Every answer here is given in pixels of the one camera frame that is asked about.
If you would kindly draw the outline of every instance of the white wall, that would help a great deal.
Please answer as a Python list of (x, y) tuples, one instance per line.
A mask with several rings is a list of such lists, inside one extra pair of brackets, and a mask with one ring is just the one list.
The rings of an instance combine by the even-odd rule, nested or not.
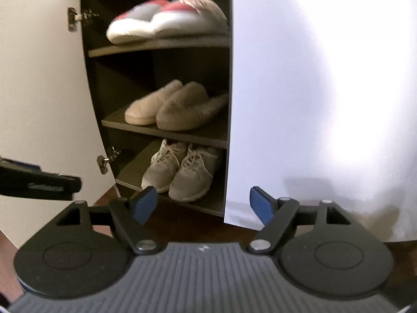
[(225, 222), (249, 190), (337, 201), (417, 239), (417, 0), (233, 0)]

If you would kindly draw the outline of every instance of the gray sneaker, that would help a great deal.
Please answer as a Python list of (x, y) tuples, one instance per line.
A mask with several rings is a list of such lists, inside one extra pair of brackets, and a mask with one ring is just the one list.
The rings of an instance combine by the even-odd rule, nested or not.
[(168, 191), (186, 152), (187, 145), (184, 142), (168, 145), (166, 139), (162, 140), (161, 148), (152, 156), (151, 165), (143, 174), (142, 189), (154, 186), (158, 193)]
[(220, 164), (220, 149), (188, 147), (188, 154), (169, 187), (170, 198), (182, 202), (202, 198), (210, 189), (213, 174)]

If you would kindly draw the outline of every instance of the logo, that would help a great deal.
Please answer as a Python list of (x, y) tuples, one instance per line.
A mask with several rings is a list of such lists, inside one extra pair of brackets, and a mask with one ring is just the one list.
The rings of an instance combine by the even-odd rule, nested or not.
[(31, 182), (30, 184), (28, 184), (28, 189), (39, 189), (41, 191), (62, 192), (64, 190), (64, 187), (50, 186), (50, 185), (37, 185)]

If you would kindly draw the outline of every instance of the gray ribbed platform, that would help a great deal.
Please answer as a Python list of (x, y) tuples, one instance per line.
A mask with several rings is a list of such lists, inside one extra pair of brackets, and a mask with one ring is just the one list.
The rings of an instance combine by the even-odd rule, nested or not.
[(137, 257), (116, 284), (95, 295), (49, 300), (25, 294), (12, 313), (394, 313), (381, 296), (350, 302), (316, 298), (288, 283), (269, 257), (237, 243), (170, 243)]

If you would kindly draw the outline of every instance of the wooden floor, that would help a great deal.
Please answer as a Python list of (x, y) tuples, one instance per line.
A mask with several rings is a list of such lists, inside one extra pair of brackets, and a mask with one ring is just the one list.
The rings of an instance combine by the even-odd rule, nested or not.
[[(112, 189), (97, 204), (106, 204), (115, 197), (115, 191)], [(248, 244), (256, 234), (253, 230), (227, 225), (220, 217), (169, 202), (158, 204), (145, 227), (158, 241), (241, 241), (243, 244)], [(106, 233), (104, 227), (95, 229)], [(391, 243), (388, 247), (393, 251), (396, 265), (387, 285), (402, 284), (417, 275), (417, 242)], [(0, 232), (0, 293), (10, 301), (14, 301), (22, 294), (13, 271), (15, 253), (16, 247)]]

